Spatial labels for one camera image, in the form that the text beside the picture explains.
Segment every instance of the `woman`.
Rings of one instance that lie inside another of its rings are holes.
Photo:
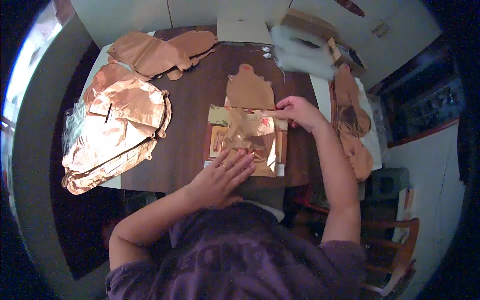
[[[269,212],[230,193],[255,170],[253,155],[228,151],[181,188],[122,220],[110,238],[110,299],[355,299],[364,275],[360,203],[353,169],[331,125],[290,96],[276,117],[313,134],[330,203],[316,247]],[[148,247],[170,230],[161,265]]]

